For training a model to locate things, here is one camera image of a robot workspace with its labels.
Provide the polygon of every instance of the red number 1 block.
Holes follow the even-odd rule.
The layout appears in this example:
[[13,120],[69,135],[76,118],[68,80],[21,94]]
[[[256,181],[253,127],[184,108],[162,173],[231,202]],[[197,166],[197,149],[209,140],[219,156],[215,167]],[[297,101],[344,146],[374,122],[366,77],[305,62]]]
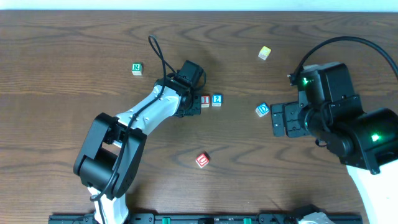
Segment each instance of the red number 1 block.
[[210,96],[201,96],[201,107],[209,107],[210,106]]
[[197,164],[200,168],[204,168],[205,165],[209,163],[209,159],[206,157],[204,153],[197,157]]

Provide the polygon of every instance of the wooden table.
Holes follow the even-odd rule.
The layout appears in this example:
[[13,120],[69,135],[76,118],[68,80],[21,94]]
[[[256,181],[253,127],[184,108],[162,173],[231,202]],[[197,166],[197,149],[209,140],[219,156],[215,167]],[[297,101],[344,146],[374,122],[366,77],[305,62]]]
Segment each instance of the wooden table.
[[[94,117],[116,115],[162,76],[166,60],[207,72],[204,93],[221,108],[169,118],[148,137],[129,208],[159,213],[257,213],[308,203],[367,220],[346,167],[314,138],[275,138],[257,105],[297,99],[286,74],[313,46],[340,35],[367,38],[398,61],[398,14],[325,12],[0,12],[0,223],[45,223],[94,208],[72,165]],[[263,45],[272,49],[264,62]],[[364,109],[398,111],[398,85],[375,51],[340,42],[308,63],[344,62]],[[144,63],[142,77],[131,74]],[[206,151],[211,162],[199,169]]]

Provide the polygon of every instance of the blue number 2 block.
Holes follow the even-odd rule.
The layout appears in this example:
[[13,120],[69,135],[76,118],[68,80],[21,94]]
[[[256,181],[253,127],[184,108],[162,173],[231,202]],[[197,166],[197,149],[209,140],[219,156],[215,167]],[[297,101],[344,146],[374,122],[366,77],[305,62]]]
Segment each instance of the blue number 2 block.
[[268,108],[268,106],[267,106],[265,103],[263,103],[262,105],[260,105],[260,106],[258,106],[258,107],[256,108],[256,113],[257,113],[260,117],[266,115],[268,112],[269,112],[269,108]]
[[223,95],[213,95],[213,100],[211,101],[212,106],[221,106],[223,102]]

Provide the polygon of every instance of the green connector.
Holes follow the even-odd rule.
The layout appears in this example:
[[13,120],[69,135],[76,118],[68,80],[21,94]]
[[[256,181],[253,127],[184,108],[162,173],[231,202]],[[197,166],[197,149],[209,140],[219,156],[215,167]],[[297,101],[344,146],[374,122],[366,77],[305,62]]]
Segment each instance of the green connector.
[[251,218],[244,218],[243,224],[251,224]]
[[162,224],[170,224],[172,222],[171,218],[163,218],[162,219]]

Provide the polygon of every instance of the white wall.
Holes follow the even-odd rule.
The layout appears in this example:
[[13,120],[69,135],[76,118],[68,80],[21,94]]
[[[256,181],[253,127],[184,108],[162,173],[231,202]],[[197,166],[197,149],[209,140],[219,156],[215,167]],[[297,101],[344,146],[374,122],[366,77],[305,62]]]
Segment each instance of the white wall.
[[0,9],[398,12],[398,0],[0,0]]

